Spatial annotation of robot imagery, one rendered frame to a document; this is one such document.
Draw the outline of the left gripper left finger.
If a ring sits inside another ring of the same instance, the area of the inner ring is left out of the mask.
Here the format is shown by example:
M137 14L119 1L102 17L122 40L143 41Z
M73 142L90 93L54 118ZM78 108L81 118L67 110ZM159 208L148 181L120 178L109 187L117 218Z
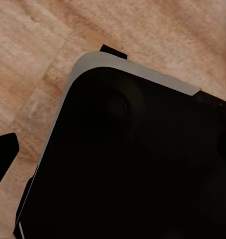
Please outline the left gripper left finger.
M0 136L0 181L6 174L18 152L19 144L14 132Z

